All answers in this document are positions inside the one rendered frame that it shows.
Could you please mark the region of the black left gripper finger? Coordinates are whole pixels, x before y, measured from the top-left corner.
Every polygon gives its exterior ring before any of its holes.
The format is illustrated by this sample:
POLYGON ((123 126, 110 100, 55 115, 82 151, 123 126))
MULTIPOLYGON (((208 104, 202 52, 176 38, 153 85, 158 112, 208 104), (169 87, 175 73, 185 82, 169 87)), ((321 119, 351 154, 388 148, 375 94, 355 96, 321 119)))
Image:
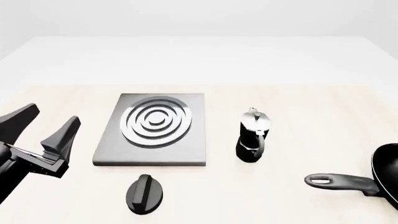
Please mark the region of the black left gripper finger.
POLYGON ((58 159, 69 161, 73 141, 80 125, 79 117, 72 116, 59 130, 41 141, 40 144, 44 148, 42 156, 53 161, 58 159))
POLYGON ((0 116, 0 141, 13 145, 39 113, 37 105, 31 103, 0 116))

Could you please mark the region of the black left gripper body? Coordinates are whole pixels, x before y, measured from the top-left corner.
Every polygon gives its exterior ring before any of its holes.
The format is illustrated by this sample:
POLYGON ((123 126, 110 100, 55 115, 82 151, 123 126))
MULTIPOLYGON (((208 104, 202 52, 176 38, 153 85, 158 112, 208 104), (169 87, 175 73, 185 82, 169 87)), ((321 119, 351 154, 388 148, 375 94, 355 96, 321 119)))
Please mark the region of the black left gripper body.
POLYGON ((29 173, 61 178, 68 162, 47 161, 0 141, 0 200, 5 200, 29 173))

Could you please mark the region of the flat grey stove plate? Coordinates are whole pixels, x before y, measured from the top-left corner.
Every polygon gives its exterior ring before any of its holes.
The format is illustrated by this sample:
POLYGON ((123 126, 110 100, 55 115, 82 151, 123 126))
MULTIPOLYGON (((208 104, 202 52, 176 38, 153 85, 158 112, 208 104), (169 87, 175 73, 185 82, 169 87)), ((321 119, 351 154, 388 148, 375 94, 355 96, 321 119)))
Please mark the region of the flat grey stove plate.
POLYGON ((123 93, 93 154, 94 166, 205 166, 205 95, 123 93))

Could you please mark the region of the round black stove knob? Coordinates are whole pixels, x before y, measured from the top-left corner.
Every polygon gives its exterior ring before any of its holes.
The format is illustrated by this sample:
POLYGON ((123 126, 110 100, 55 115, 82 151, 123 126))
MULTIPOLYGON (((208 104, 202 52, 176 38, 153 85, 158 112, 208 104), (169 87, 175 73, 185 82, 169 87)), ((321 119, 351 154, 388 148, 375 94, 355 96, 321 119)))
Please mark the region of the round black stove knob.
POLYGON ((147 215, 156 210, 163 199, 163 188, 151 175, 142 174, 126 192, 126 204, 131 212, 147 215))

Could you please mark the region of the black frying pan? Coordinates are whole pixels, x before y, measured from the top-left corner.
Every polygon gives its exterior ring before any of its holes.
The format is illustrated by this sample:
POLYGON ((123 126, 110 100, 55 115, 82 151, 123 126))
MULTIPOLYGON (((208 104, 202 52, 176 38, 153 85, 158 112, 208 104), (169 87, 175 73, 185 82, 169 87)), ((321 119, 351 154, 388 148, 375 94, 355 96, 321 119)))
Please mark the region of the black frying pan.
POLYGON ((381 197, 398 210, 398 143, 378 147, 371 156, 373 178, 332 173, 310 174, 304 182, 325 190, 356 190, 367 197, 381 197))

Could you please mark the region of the black and silver moka pot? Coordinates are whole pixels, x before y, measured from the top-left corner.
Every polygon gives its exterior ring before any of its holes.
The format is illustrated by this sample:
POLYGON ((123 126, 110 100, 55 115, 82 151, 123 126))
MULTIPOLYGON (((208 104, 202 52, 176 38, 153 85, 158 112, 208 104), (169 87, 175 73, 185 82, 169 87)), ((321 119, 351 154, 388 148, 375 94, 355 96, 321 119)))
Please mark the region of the black and silver moka pot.
POLYGON ((243 162, 257 162, 265 151, 266 136, 270 127, 269 117, 256 108, 249 108, 243 113, 236 143, 236 156, 243 162))

